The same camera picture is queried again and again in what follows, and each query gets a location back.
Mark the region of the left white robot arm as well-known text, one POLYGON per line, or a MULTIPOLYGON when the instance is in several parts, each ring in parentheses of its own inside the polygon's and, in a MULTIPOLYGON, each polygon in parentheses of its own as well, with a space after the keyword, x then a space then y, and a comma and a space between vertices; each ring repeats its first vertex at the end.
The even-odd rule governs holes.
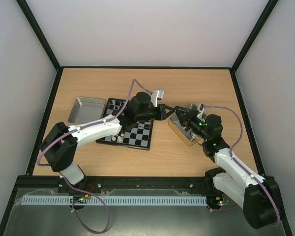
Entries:
POLYGON ((76 150, 98 139, 129 132, 138 122, 166 120, 175 110, 166 104, 159 104, 162 97, 161 90, 138 92, 99 120, 72 126, 64 122, 55 124, 40 145, 41 155, 47 160, 46 165, 71 185, 80 183, 85 179, 85 174, 74 162, 76 150))

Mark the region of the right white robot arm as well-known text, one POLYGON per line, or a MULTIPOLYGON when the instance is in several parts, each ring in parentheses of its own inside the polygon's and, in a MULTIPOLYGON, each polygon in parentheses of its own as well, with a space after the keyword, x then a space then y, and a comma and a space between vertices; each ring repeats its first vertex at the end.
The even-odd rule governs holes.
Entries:
POLYGON ((254 228, 279 226, 284 214, 280 188, 273 177, 263 177, 251 170, 222 138, 222 119, 205 115, 206 106, 196 109, 175 106, 175 114, 185 130, 191 130, 203 140, 205 156, 221 170, 205 179, 205 188, 214 193, 222 191, 243 211, 248 224, 254 228))

